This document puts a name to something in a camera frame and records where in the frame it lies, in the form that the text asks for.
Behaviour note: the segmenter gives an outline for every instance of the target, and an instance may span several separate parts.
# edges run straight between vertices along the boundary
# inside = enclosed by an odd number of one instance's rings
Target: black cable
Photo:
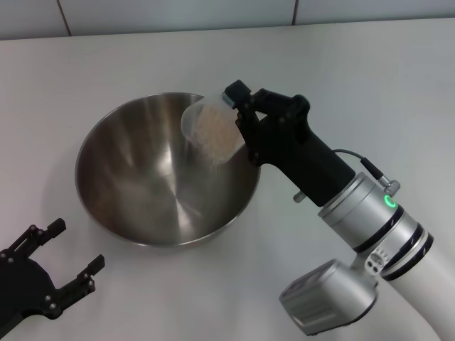
[[[356,158],[360,159],[360,163],[363,164],[363,166],[367,169],[368,172],[374,177],[374,179],[379,180],[381,177],[384,176],[384,174],[375,166],[371,163],[370,160],[367,158],[364,158],[361,156],[359,153],[356,153],[355,151],[349,151],[347,149],[334,149],[334,153],[345,153],[349,154],[352,156],[355,156]]]
[[[362,160],[364,158],[359,153],[356,153],[355,151],[349,151],[348,149],[334,149],[333,152],[349,154],[349,155],[355,156],[356,158],[359,158],[360,160]]]

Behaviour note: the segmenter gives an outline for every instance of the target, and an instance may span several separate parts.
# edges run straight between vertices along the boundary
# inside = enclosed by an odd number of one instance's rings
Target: tile
[[[56,0],[0,1],[0,40],[67,35]]]
[[[300,0],[296,23],[455,16],[453,0]]]
[[[74,35],[290,25],[294,0],[62,0]]]

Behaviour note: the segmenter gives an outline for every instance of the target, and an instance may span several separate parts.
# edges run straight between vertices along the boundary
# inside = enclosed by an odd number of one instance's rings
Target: metal mixing bowl
[[[247,206],[259,169],[240,150],[214,166],[185,140],[183,110],[202,98],[165,93],[116,108],[79,151],[79,198],[101,226],[131,242],[188,244],[231,223]]]

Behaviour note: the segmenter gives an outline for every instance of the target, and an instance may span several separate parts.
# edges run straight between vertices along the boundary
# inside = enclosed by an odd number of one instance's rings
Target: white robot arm
[[[280,301],[307,335],[349,325],[374,305],[377,276],[385,279],[433,327],[442,341],[455,340],[455,271],[437,242],[393,200],[400,184],[368,159],[333,151],[309,128],[308,101],[261,89],[251,95],[241,81],[222,94],[238,109],[237,127],[256,166],[270,163],[321,207],[319,217],[352,249],[351,266],[332,260],[295,280]],[[266,114],[259,120],[256,113]],[[378,183],[355,172],[337,155],[348,152]]]

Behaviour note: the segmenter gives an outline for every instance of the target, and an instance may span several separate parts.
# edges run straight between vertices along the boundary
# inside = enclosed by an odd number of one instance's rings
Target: table surface
[[[92,295],[4,340],[306,340],[279,294],[354,253],[312,202],[292,201],[295,186],[275,168],[263,166],[225,233],[193,249],[123,242],[83,210],[74,184],[83,139],[107,112],[157,92],[208,95],[242,79],[305,95],[313,130],[398,179],[397,199],[453,259],[454,31],[455,19],[432,19],[0,42],[1,245],[62,217],[67,231],[32,257],[56,286],[106,258]],[[362,320],[311,340],[438,340],[386,283],[379,292]]]

